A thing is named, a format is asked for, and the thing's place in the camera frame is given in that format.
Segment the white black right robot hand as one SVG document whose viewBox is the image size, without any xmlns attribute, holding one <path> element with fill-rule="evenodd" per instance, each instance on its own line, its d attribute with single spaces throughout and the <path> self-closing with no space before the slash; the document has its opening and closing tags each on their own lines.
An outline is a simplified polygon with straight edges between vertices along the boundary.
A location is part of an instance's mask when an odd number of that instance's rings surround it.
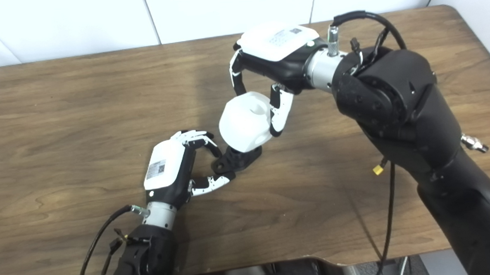
<svg viewBox="0 0 490 275">
<path fill-rule="evenodd" d="M 237 96 L 246 93 L 242 72 L 251 71 L 273 80 L 269 132 L 278 138 L 286 125 L 294 96 L 312 90 L 309 62 L 328 47 L 311 28 L 282 22 L 259 24 L 234 44 L 229 72 Z"/>
</svg>

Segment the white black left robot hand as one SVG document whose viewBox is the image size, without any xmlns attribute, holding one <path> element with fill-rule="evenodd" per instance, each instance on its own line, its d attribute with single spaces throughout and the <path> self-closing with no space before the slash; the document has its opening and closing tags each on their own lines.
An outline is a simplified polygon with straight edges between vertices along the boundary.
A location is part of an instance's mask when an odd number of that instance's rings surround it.
<svg viewBox="0 0 490 275">
<path fill-rule="evenodd" d="M 157 144 L 144 179 L 146 202 L 163 203 L 180 210 L 193 196 L 208 194 L 236 178 L 235 172 L 196 177 L 192 175 L 197 149 L 208 149 L 215 158 L 222 152 L 214 135 L 201 130 L 177 131 Z"/>
</svg>

